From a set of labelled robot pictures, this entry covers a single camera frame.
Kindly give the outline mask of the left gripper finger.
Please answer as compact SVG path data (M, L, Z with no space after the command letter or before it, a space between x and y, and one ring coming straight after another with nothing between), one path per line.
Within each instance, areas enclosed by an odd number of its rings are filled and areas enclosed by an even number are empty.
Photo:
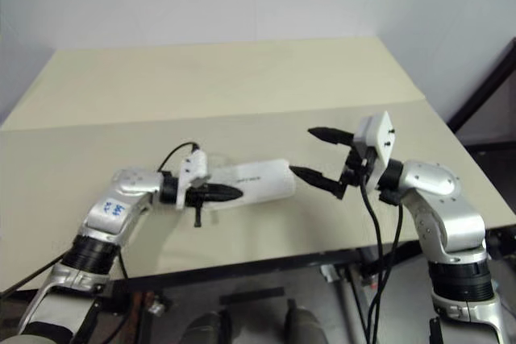
M225 184L204 184L199 187L202 190L202 204L193 206L195 209L194 227L202 226L202 207L206 202L227 202L239 199L243 196L243 192L236 188Z

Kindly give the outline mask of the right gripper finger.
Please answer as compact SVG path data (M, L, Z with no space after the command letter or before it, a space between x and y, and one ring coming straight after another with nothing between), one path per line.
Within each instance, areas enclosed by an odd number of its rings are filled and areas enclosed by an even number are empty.
M337 128L317 126L310 128L308 132L326 143L342 144L348 147L353 144L354 134Z
M329 192L339 200L343 199L346 188L339 181L331 180L325 177L321 172L311 168L290 165L289 169L295 176L310 186Z

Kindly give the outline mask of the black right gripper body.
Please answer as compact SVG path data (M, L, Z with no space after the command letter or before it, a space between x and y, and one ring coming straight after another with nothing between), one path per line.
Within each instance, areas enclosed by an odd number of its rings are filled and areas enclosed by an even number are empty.
M376 151L373 148L367 148L364 155L360 155L355 148L352 148L347 155L340 183L359 187L363 179L368 181L372 175L375 162Z

